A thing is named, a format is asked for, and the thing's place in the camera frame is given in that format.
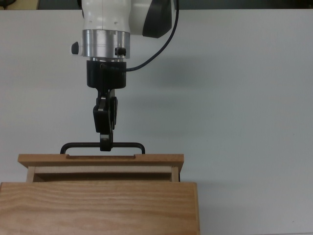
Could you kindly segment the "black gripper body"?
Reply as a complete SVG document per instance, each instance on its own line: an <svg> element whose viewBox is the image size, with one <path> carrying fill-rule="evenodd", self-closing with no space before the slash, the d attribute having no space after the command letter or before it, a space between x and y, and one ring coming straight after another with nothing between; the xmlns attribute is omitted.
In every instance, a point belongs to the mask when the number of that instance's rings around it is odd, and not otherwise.
<svg viewBox="0 0 313 235"><path fill-rule="evenodd" d="M97 90L126 87L126 62L87 60L87 86Z"/></svg>

